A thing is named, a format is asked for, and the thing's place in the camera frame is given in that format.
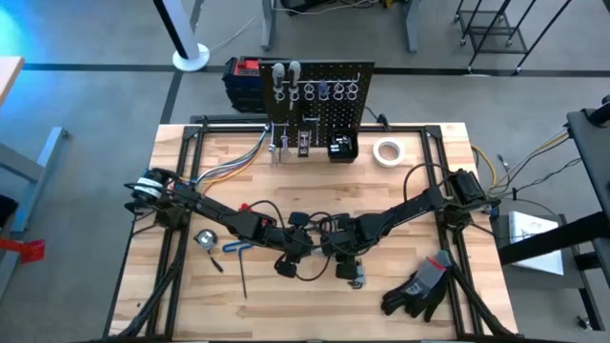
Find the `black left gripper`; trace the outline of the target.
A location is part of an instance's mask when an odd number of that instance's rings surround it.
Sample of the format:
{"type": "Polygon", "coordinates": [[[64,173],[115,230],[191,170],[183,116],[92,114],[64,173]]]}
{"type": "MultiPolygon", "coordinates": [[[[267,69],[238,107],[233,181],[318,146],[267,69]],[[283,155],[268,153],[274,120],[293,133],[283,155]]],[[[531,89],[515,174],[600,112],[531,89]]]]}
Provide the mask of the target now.
{"type": "Polygon", "coordinates": [[[322,243],[311,237],[305,227],[310,222],[310,215],[305,212],[292,212],[289,224],[291,227],[285,231],[283,254],[275,261],[274,268],[279,275],[295,278],[297,264],[302,258],[320,256],[322,243]]]}

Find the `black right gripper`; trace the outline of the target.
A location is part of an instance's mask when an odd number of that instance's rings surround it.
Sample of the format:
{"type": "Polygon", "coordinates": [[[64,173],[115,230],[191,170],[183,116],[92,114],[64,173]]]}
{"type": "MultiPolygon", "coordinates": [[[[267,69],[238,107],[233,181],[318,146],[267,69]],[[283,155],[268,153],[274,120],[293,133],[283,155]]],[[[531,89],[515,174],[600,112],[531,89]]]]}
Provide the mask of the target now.
{"type": "Polygon", "coordinates": [[[366,234],[362,231],[359,220],[348,214],[340,214],[336,219],[334,234],[321,237],[322,252],[327,257],[335,258],[335,276],[354,281],[359,278],[356,256],[364,250],[366,234]]]}

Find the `grey hex key set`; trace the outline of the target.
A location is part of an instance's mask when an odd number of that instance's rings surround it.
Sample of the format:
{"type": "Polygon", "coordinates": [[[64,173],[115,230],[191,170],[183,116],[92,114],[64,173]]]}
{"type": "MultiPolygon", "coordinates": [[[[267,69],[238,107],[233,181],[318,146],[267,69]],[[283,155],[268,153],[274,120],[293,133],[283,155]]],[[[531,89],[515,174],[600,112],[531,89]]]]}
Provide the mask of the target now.
{"type": "Polygon", "coordinates": [[[353,290],[360,290],[366,285],[366,273],[365,273],[365,268],[362,264],[358,264],[356,266],[356,278],[353,280],[350,280],[348,282],[348,285],[353,290]]]}

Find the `blue T-handle hex key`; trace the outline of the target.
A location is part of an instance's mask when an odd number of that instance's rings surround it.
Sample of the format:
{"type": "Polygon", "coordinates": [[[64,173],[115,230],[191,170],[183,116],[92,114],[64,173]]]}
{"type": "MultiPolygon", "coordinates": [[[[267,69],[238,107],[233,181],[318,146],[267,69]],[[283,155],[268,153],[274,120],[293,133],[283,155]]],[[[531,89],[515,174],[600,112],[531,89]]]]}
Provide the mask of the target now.
{"type": "Polygon", "coordinates": [[[240,276],[241,276],[241,283],[242,283],[242,291],[243,291],[243,295],[244,295],[245,299],[248,298],[248,294],[247,294],[247,286],[246,286],[246,279],[245,279],[245,273],[244,273],[243,253],[252,247],[253,247],[252,244],[245,243],[242,241],[234,241],[234,242],[231,242],[231,243],[228,243],[228,244],[225,244],[222,246],[222,251],[224,253],[235,252],[237,254],[237,259],[239,262],[239,269],[240,269],[240,276]]]}

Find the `grey tape measure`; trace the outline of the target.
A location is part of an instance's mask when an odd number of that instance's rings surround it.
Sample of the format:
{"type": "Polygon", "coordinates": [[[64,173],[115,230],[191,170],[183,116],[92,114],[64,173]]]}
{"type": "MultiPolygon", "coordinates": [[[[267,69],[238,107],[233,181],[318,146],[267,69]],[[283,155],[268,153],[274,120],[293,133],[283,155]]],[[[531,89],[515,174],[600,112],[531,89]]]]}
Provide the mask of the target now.
{"type": "Polygon", "coordinates": [[[197,233],[193,237],[193,240],[207,252],[208,256],[210,257],[210,259],[211,259],[213,265],[216,267],[216,269],[219,272],[224,272],[223,268],[214,259],[213,255],[212,255],[212,249],[215,247],[215,245],[218,242],[217,234],[213,230],[204,229],[204,230],[200,231],[199,233],[197,233]]]}

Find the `grey handle screwdriver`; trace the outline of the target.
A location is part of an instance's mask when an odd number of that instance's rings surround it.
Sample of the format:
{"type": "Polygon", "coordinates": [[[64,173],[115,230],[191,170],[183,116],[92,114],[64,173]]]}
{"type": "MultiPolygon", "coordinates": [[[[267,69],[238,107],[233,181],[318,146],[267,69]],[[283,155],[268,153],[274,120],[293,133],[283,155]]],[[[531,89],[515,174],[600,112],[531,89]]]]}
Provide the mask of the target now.
{"type": "Polygon", "coordinates": [[[285,67],[282,63],[275,63],[272,67],[274,99],[277,104],[285,99],[283,80],[285,67]]]}
{"type": "Polygon", "coordinates": [[[289,109],[292,111],[295,108],[296,101],[299,99],[299,86],[298,82],[301,74],[301,65],[298,61],[292,61],[289,65],[290,74],[290,105],[289,109]]]}

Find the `chrome double peg hook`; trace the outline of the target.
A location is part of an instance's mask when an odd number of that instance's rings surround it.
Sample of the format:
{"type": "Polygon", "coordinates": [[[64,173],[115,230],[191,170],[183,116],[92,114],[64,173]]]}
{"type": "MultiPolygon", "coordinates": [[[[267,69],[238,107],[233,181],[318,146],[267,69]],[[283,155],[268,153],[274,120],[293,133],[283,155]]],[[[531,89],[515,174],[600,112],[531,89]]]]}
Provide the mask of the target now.
{"type": "Polygon", "coordinates": [[[288,127],[289,127],[288,121],[286,121],[285,123],[275,123],[275,122],[271,123],[271,130],[270,130],[271,141],[273,141],[277,147],[277,155],[279,155],[280,148],[281,148],[280,136],[283,134],[286,134],[288,136],[288,127]]]}
{"type": "Polygon", "coordinates": [[[300,130],[307,131],[311,139],[317,139],[320,130],[320,117],[303,114],[301,116],[300,130]]]}

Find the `black grey work glove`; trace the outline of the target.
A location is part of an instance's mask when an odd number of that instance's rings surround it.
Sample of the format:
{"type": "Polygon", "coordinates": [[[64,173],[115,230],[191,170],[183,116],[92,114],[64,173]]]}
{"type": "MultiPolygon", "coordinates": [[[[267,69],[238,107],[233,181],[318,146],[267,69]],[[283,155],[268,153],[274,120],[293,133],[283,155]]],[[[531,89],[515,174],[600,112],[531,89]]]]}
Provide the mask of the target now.
{"type": "Polygon", "coordinates": [[[422,295],[422,288],[416,281],[408,280],[402,285],[388,291],[382,296],[380,308],[385,315],[391,315],[398,308],[403,307],[410,313],[422,295]]]}
{"type": "Polygon", "coordinates": [[[406,313],[413,318],[423,313],[423,320],[431,321],[447,293],[452,265],[449,253],[445,250],[439,251],[434,257],[427,257],[419,265],[402,291],[406,313]]]}

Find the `black pegboard bin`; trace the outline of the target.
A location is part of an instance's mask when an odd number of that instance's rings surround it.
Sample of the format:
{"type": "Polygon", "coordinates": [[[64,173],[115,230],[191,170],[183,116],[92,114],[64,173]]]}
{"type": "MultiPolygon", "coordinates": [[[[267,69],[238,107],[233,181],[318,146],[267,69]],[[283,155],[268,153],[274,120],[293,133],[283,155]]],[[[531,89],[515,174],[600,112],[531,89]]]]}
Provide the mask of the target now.
{"type": "Polygon", "coordinates": [[[353,163],[356,160],[356,158],[358,157],[358,153],[359,153],[357,136],[354,134],[351,134],[350,132],[340,132],[340,131],[334,132],[330,136],[328,147],[327,147],[327,153],[328,153],[329,160],[332,163],[346,163],[346,164],[353,163]],[[341,144],[341,137],[343,137],[343,136],[347,136],[349,138],[349,140],[350,139],[354,140],[355,145],[353,146],[352,149],[349,146],[349,144],[341,144]],[[335,138],[340,139],[339,145],[333,144],[333,141],[335,138]],[[335,147],[335,146],[347,146],[350,150],[346,153],[335,153],[335,152],[333,152],[333,147],[335,147]]]}

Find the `black metal pegboard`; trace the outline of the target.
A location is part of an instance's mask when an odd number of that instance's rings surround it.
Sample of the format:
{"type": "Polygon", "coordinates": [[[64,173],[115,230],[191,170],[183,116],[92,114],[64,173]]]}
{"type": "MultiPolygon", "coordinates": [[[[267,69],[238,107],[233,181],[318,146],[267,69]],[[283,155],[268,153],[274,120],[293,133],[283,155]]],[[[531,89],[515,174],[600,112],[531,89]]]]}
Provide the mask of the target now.
{"type": "Polygon", "coordinates": [[[271,130],[272,122],[285,123],[288,121],[289,148],[298,146],[298,132],[303,114],[320,117],[319,137],[315,140],[310,139],[311,148],[326,148],[330,136],[337,131],[358,133],[374,70],[375,62],[372,60],[261,60],[259,73],[269,129],[271,130]],[[289,100],[276,104],[272,92],[272,67],[275,63],[282,63],[285,67],[285,74],[289,74],[289,65],[292,61],[298,61],[301,65],[301,80],[354,79],[360,74],[357,99],[350,101],[344,98],[342,101],[313,102],[299,100],[292,111],[289,109],[289,100]]]}

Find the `red black toolbox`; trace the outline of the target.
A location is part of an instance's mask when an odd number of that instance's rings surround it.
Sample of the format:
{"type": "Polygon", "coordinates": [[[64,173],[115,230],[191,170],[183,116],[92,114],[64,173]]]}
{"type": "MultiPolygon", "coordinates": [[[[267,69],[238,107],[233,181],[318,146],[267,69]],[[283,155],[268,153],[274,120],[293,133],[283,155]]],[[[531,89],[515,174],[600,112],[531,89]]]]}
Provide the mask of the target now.
{"type": "Polygon", "coordinates": [[[225,63],[222,81],[232,107],[239,112],[263,113],[260,57],[231,57],[225,63]]]}

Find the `black equipment stand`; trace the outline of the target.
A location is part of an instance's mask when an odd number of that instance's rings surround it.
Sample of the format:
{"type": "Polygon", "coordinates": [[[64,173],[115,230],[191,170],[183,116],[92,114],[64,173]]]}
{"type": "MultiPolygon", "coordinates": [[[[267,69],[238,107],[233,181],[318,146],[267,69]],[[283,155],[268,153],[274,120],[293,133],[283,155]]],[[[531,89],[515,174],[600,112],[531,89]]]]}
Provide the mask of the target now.
{"type": "Polygon", "coordinates": [[[498,250],[503,265],[521,262],[543,254],[571,249],[583,287],[579,289],[594,331],[605,329],[599,309],[590,293],[588,270],[603,272],[610,287],[610,94],[597,109],[583,109],[566,115],[568,136],[576,145],[601,210],[563,224],[550,232],[510,243],[498,250]]]}

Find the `red plastic object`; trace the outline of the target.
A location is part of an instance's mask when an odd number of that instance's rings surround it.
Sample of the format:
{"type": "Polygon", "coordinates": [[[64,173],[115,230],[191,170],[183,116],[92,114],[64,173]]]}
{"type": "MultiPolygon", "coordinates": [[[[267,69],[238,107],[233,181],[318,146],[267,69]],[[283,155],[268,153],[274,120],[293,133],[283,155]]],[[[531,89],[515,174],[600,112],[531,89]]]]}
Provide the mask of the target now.
{"type": "Polygon", "coordinates": [[[44,239],[30,242],[0,238],[0,250],[16,252],[22,263],[32,263],[45,258],[46,241],[44,239]]]}

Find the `grey metal bench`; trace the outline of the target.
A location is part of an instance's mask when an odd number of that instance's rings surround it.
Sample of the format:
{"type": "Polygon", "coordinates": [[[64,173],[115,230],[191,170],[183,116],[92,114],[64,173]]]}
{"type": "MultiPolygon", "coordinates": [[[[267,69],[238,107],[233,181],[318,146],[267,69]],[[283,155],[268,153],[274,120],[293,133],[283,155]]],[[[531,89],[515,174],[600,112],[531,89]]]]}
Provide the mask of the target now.
{"type": "Polygon", "coordinates": [[[54,127],[36,160],[0,143],[0,169],[28,182],[10,222],[9,239],[16,238],[17,243],[20,243],[20,238],[25,235],[31,221],[31,215],[44,189],[48,171],[57,159],[68,137],[69,132],[64,128],[54,127]]]}

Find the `wooden table top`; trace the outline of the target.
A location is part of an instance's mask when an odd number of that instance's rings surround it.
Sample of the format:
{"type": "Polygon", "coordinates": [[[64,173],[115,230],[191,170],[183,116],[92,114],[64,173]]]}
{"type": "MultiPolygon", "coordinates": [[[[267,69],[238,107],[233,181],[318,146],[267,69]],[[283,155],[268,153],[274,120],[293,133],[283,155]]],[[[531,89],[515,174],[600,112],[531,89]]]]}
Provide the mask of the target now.
{"type": "Polygon", "coordinates": [[[25,59],[22,56],[0,56],[0,107],[6,101],[24,64],[25,59]]]}

